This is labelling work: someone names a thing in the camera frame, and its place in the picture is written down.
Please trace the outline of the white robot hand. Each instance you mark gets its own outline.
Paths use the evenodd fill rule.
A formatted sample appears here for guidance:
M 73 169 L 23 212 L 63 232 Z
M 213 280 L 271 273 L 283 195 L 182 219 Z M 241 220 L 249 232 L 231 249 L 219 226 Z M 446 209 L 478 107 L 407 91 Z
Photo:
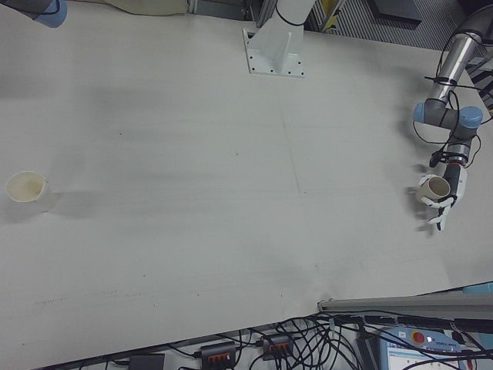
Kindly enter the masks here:
M 467 178 L 464 166 L 452 162 L 446 165 L 443 176 L 431 173 L 420 179 L 415 196 L 417 201 L 438 211 L 428 224 L 443 231 L 451 208 L 464 196 Z

